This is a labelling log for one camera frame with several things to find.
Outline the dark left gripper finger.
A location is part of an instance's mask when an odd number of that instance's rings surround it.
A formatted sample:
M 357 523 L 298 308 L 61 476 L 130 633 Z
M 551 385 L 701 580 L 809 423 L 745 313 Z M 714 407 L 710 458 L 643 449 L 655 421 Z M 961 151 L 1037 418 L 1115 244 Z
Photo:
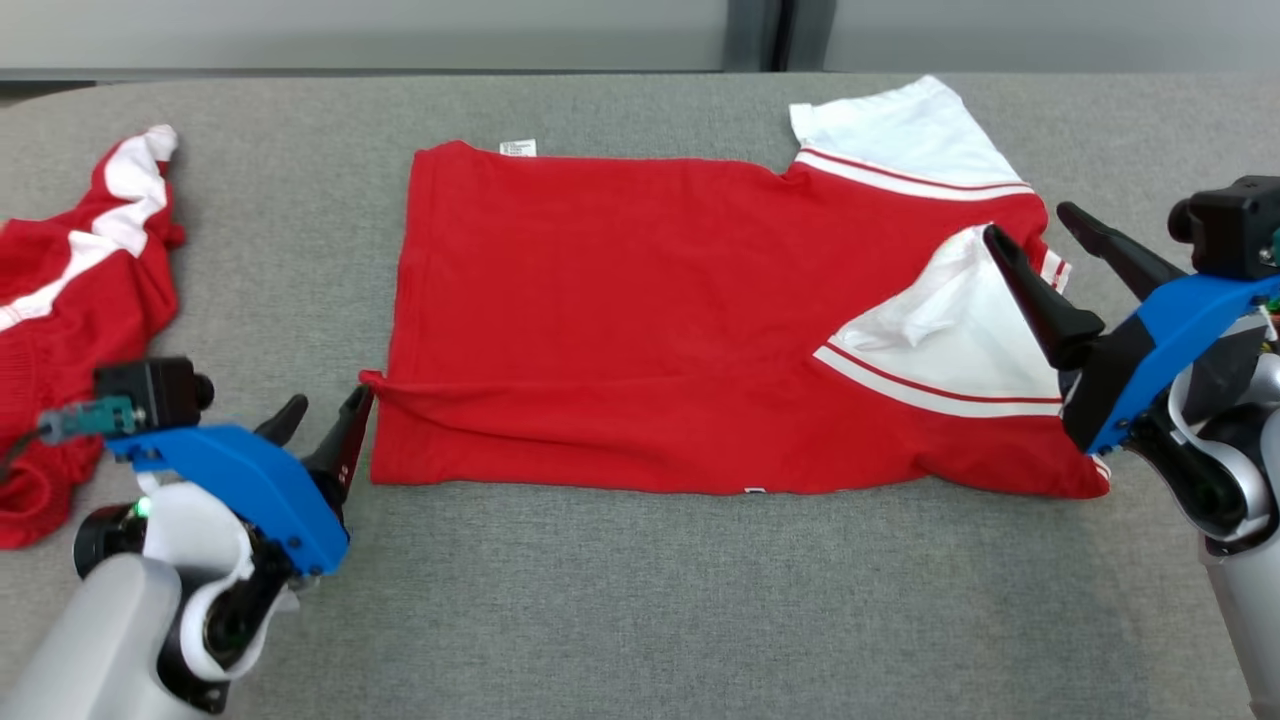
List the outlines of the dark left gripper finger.
M 339 406 L 335 421 L 317 447 L 301 460 L 329 506 L 344 506 L 349 497 L 372 401 L 372 389 L 357 386 Z
M 293 395 L 274 415 L 255 428 L 255 434 L 276 447 L 285 447 L 300 428 L 307 410 L 307 396 Z

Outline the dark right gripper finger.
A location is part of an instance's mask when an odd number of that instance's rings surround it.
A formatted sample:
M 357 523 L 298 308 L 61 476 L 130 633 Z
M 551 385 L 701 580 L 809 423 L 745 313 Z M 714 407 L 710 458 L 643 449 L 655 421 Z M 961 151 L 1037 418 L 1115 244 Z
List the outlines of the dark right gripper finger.
M 1059 372 L 1080 370 L 1105 332 L 1094 313 L 1074 306 L 1032 266 L 1025 251 L 998 225 L 983 241 L 1046 361 Z
M 1187 277 L 1180 268 L 1074 202 L 1060 202 L 1057 219 L 1082 249 L 1106 263 L 1140 302 L 1158 287 Z

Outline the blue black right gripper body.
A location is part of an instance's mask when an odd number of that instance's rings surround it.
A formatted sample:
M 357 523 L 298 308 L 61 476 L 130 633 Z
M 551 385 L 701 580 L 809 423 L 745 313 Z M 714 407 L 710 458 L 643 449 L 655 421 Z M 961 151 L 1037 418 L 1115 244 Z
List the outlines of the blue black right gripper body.
M 1208 380 L 1211 397 L 1192 409 L 1194 423 L 1225 409 L 1245 389 L 1268 323 L 1260 305 L 1280 297 L 1280 275 L 1230 281 L 1185 275 L 1156 288 L 1101 336 L 1062 406 L 1062 424 L 1084 454 L 1120 445 L 1129 427 L 1187 369 Z

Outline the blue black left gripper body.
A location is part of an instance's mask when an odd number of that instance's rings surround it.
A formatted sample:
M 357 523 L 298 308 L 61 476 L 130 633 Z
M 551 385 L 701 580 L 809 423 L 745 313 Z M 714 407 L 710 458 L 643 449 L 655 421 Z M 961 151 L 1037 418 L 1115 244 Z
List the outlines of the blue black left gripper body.
M 296 573 L 333 574 L 349 539 L 301 462 L 243 427 L 212 425 L 110 439 L 148 500 L 143 556 L 246 578 L 256 528 Z

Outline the red shorts with white stripe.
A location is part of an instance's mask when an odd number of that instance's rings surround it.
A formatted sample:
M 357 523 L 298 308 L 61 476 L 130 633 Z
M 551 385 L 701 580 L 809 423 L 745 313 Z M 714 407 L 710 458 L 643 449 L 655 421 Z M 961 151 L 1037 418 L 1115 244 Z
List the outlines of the red shorts with white stripe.
M 178 311 L 169 255 L 184 232 L 166 181 L 178 145 L 168 124 L 132 135 L 99 160 L 73 208 L 0 225 L 0 551 L 67 521 L 102 442 L 6 454 L 42 411 L 88 400 L 95 368 L 142 357 Z

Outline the red shirt with white sleeves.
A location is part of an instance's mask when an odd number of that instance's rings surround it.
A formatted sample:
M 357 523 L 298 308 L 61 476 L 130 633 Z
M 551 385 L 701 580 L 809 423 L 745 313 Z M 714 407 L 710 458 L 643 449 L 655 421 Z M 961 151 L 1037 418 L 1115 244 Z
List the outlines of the red shirt with white sleeves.
M 1107 495 L 984 233 L 1053 290 L 1071 268 L 961 97 L 925 76 L 788 114 L 782 173 L 419 151 L 387 369 L 361 375 L 372 480 Z

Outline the grey partition post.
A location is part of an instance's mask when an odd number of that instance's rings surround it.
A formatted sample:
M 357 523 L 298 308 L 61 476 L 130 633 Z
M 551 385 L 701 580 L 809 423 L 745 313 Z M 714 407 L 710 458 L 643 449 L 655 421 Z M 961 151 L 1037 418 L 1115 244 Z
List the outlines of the grey partition post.
M 722 70 L 824 69 L 838 0 L 728 0 Z

